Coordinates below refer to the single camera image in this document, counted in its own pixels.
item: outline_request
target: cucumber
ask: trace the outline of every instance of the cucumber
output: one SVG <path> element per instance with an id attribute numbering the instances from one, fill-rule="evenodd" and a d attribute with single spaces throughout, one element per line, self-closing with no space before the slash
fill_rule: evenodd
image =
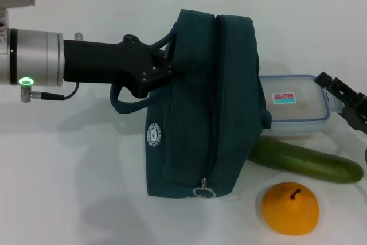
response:
<path id="1" fill-rule="evenodd" d="M 352 160 L 266 137 L 260 137 L 249 160 L 268 168 L 342 184 L 363 178 L 363 168 Z"/>

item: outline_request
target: green indicator light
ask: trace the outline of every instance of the green indicator light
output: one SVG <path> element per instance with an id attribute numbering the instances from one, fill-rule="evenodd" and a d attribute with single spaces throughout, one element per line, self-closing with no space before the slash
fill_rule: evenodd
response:
<path id="1" fill-rule="evenodd" d="M 19 80 L 21 85 L 30 86 L 34 83 L 34 81 L 30 77 L 23 77 Z"/>

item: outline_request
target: bag logo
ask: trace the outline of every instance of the bag logo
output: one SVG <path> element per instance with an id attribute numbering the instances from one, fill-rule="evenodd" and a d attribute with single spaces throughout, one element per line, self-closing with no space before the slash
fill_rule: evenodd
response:
<path id="1" fill-rule="evenodd" d="M 152 147 L 158 146 L 159 143 L 161 142 L 161 137 L 162 137 L 161 128 L 157 123 L 152 123 L 148 127 L 147 131 L 147 141 L 149 145 Z"/>

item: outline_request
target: dark green bag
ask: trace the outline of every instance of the dark green bag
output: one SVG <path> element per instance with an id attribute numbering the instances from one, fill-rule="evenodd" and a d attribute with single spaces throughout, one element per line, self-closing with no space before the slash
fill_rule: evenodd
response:
<path id="1" fill-rule="evenodd" d="M 148 106 L 147 188 L 151 196 L 219 197 L 231 193 L 263 128 L 270 128 L 259 80 L 252 20 L 182 10 L 169 44 L 183 77 L 125 104 L 112 86 L 111 103 L 126 114 Z"/>

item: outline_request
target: white table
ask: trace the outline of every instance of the white table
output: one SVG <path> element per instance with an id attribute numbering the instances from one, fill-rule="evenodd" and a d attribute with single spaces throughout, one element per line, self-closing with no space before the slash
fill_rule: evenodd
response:
<path id="1" fill-rule="evenodd" d="M 250 16 L 263 75 L 326 71 L 367 92 L 367 0 L 37 0 L 36 7 L 10 11 L 10 23 L 62 32 L 65 39 L 82 32 L 99 42 L 131 33 L 149 44 L 170 30 L 180 8 Z M 44 91 L 68 94 L 73 86 Z M 337 185 L 246 162 L 223 198 L 148 197 L 145 111 L 118 115 L 108 85 L 82 84 L 63 103 L 23 104 L 18 87 L 0 89 L 1 244 L 366 244 L 366 179 Z M 123 98 L 132 100 L 127 91 Z M 329 136 L 290 142 L 366 168 L 366 139 L 337 116 Z M 283 181 L 318 196 L 321 222 L 313 233 L 279 235 L 259 219 L 264 190 Z"/>

